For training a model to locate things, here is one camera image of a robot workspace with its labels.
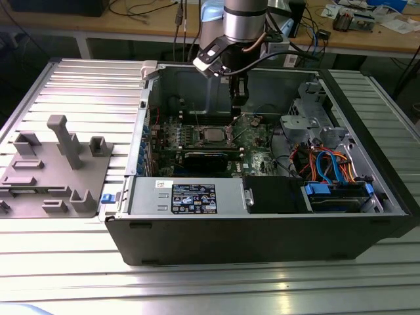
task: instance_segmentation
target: power supply label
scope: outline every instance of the power supply label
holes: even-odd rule
[[[217,213],[215,185],[172,185],[171,210],[175,215]]]

